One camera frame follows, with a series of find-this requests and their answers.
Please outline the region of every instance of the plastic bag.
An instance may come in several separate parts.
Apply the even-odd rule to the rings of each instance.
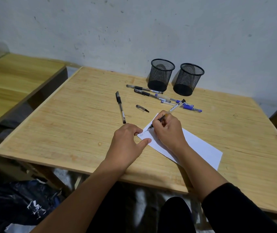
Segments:
[[[0,232],[11,223],[38,225],[60,204],[59,192],[37,180],[1,185]]]

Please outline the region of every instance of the right hand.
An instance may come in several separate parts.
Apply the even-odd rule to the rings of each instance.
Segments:
[[[182,130],[182,124],[172,114],[166,116],[162,123],[158,120],[166,111],[162,110],[152,121],[155,133],[160,141],[176,156],[182,149],[189,147]]]

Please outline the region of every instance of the white paper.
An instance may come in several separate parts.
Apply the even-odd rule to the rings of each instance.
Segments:
[[[147,128],[152,124],[152,121],[143,129],[143,132],[137,136],[140,139],[151,138],[152,142],[149,145],[154,148],[156,151],[160,152],[170,160],[179,164],[177,157],[159,140],[157,135],[154,132],[154,129],[147,131]],[[221,162],[222,152],[211,146],[209,143],[203,141],[199,137],[196,137],[194,134],[183,129],[185,139],[189,146],[197,152],[205,161],[207,161],[214,169],[218,169],[218,165]]]

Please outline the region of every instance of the pen holder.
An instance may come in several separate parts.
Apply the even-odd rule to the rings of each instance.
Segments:
[[[164,92],[168,86],[172,71],[175,65],[164,59],[152,60],[152,69],[150,70],[148,88]]]
[[[203,74],[204,70],[197,65],[181,64],[173,90],[181,96],[190,96]]]

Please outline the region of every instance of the floor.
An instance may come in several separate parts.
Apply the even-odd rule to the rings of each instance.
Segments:
[[[72,75],[77,69],[68,68],[68,75]],[[31,107],[24,103],[13,114],[11,114],[5,121],[4,125],[16,125],[22,122],[32,112]],[[0,133],[0,142],[12,131],[13,129],[4,129]],[[67,170],[55,168],[54,173],[71,189],[77,179],[77,173]],[[156,232],[157,220],[159,212],[164,202],[173,196],[182,197],[188,204],[194,217],[195,223],[199,225],[202,222],[201,207],[199,201],[194,195],[181,195],[170,191],[162,191],[153,188],[142,187],[138,185],[123,184],[127,198],[127,232]],[[197,232],[214,232],[213,230],[197,230]]]

